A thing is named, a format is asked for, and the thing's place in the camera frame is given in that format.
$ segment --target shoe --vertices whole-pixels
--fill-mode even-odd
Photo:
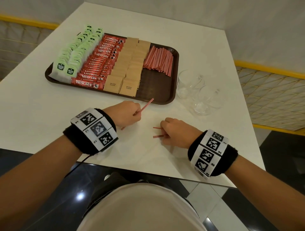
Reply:
[[[108,174],[107,176],[105,176],[104,180],[107,180],[109,178],[110,174]]]

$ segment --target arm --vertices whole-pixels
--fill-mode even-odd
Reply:
[[[116,126],[128,126],[141,119],[134,113],[140,105],[132,101],[108,107]],[[57,188],[82,152],[61,136],[0,177],[0,229],[16,230],[30,218]]]
[[[165,145],[188,149],[202,134],[173,118],[166,118],[160,125],[164,129]],[[225,174],[279,230],[305,230],[304,195],[239,155]]]
[[[226,176],[279,230],[305,230],[305,196],[238,156]]]

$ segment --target beige shirt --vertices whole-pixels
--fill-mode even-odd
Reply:
[[[117,188],[83,219],[77,231],[206,231],[190,204],[164,187],[136,183]]]

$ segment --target person's left hand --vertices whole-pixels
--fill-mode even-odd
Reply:
[[[140,104],[133,101],[123,101],[103,109],[111,117],[115,125],[119,127],[126,127],[141,120],[141,113],[134,115],[140,110]]]

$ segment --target table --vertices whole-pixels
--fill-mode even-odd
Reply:
[[[0,83],[0,148],[36,153],[62,135],[70,119],[88,107],[106,108],[127,98],[53,84],[44,77],[64,44],[85,24],[106,33],[138,37],[175,48],[179,71],[193,69],[211,75],[227,90],[225,106],[213,116],[198,119],[175,99],[167,105],[150,104],[142,120],[118,129],[119,141],[87,163],[140,171],[185,180],[235,187],[224,175],[205,180],[191,167],[187,150],[162,146],[153,126],[166,117],[184,120],[200,130],[213,129],[228,137],[239,154],[264,169],[250,116],[223,30],[84,3],[30,53]]]

